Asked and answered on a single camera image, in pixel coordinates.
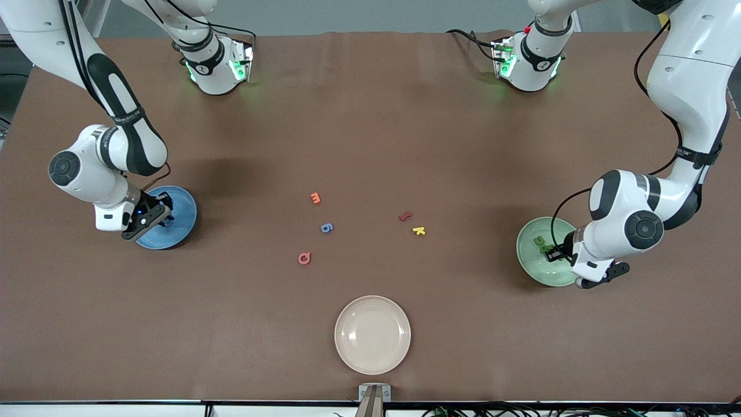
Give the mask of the white table edge rail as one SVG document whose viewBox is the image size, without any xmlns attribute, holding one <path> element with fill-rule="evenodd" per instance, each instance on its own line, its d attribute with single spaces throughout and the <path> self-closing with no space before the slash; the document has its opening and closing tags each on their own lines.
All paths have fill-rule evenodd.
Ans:
<svg viewBox="0 0 741 417">
<path fill-rule="evenodd" d="M 358 400 L 0 402 L 0 417 L 355 417 Z M 392 401 L 384 417 L 741 417 L 729 402 Z"/>
</svg>

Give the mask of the green plate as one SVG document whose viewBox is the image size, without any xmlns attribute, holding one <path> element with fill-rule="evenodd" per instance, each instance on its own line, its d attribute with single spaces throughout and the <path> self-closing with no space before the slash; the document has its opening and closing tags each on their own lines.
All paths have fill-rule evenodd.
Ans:
<svg viewBox="0 0 741 417">
<path fill-rule="evenodd" d="M 543 236 L 546 245 L 561 244 L 575 228 L 566 221 L 553 217 L 538 217 L 521 228 L 516 240 L 516 253 L 522 269 L 535 281 L 548 287 L 568 287 L 576 282 L 566 259 L 548 263 L 547 254 L 541 254 L 534 238 Z"/>
</svg>

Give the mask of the beige plate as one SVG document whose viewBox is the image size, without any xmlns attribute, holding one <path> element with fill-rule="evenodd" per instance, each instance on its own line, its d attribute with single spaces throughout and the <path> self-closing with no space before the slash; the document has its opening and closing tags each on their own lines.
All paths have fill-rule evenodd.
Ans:
<svg viewBox="0 0 741 417">
<path fill-rule="evenodd" d="M 399 367 L 411 346 L 408 315 L 396 302 L 366 295 L 348 303 L 337 317 L 333 340 L 339 358 L 363 375 Z"/>
</svg>

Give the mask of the blue plate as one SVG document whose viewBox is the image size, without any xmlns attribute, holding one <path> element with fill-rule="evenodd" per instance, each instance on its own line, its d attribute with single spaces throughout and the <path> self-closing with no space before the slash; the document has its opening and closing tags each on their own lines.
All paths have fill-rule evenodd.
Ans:
<svg viewBox="0 0 741 417">
<path fill-rule="evenodd" d="M 188 238 L 196 225 L 197 205 L 194 197 L 185 188 L 174 185 L 155 187 L 147 193 L 151 197 L 159 197 L 166 193 L 172 200 L 174 208 L 170 211 L 169 219 L 144 232 L 137 238 L 137 244 L 153 250 L 177 247 Z"/>
</svg>

